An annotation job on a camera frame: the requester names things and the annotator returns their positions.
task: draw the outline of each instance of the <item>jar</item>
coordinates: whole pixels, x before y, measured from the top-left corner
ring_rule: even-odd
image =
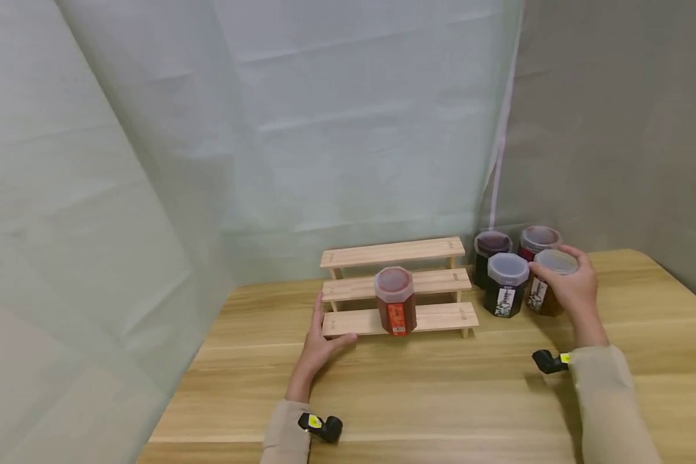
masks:
[[[498,253],[488,260],[485,309],[494,316],[511,318],[523,303],[528,262],[513,253]]]
[[[488,282],[488,260],[498,253],[510,253],[510,250],[513,250],[513,240],[508,235],[499,233],[499,231],[484,231],[474,238],[474,250],[476,258],[474,260],[472,282],[477,287],[484,289],[487,288]]]
[[[534,262],[559,275],[572,274],[579,269],[574,256],[556,249],[545,249],[538,253],[534,256]],[[565,311],[562,304],[557,301],[554,292],[549,290],[548,284],[535,275],[532,279],[532,288],[526,298],[526,305],[541,316],[557,317]]]
[[[406,336],[418,326],[412,274],[402,267],[386,267],[374,277],[374,292],[384,331]]]
[[[557,249],[562,244],[562,235],[547,226],[526,227],[521,233],[518,255],[532,262],[534,256],[545,249]]]

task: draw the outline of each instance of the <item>white label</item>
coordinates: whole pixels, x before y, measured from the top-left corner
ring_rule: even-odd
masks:
[[[544,296],[546,295],[546,289],[549,286],[534,277],[534,282],[532,283],[532,292],[528,294],[528,307],[533,309],[535,312],[541,312],[541,304],[544,302]]]
[[[498,292],[498,304],[495,305],[495,316],[509,317],[515,296],[516,289],[501,287]]]

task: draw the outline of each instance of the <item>wooden table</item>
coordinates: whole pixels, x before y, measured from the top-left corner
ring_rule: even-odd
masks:
[[[611,341],[625,352],[666,463],[696,463],[696,297],[646,255],[592,254]],[[321,280],[232,292],[138,463],[256,463],[299,356]],[[568,373],[543,376],[540,348],[569,351],[566,320],[494,318],[409,339],[359,338],[316,383],[313,410],[345,424],[313,440],[312,463],[574,463],[581,435]]]

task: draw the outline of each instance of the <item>red label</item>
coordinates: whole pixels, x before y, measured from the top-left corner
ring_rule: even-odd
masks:
[[[405,305],[402,303],[387,304],[387,313],[390,316],[392,335],[399,337],[406,336],[407,327],[405,326]]]
[[[518,255],[521,258],[527,260],[527,262],[529,263],[534,260],[534,252],[532,252],[532,250],[523,248],[523,246],[520,246],[520,248],[518,249]]]

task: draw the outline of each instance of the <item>human hand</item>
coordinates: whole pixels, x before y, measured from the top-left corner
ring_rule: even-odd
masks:
[[[314,376],[330,359],[334,352],[342,347],[347,347],[356,342],[357,335],[346,335],[328,340],[322,335],[322,292],[317,294],[312,313],[312,324],[304,338],[304,347],[301,356],[291,372],[289,388],[285,398],[290,401],[309,402],[309,391],[312,387]]]
[[[577,259],[577,271],[569,275],[560,275],[533,262],[528,264],[529,268],[548,284],[559,304],[567,312],[575,330],[575,342],[578,347],[608,346],[606,329],[598,317],[598,279],[590,258],[587,253],[574,246],[561,245],[559,249]]]

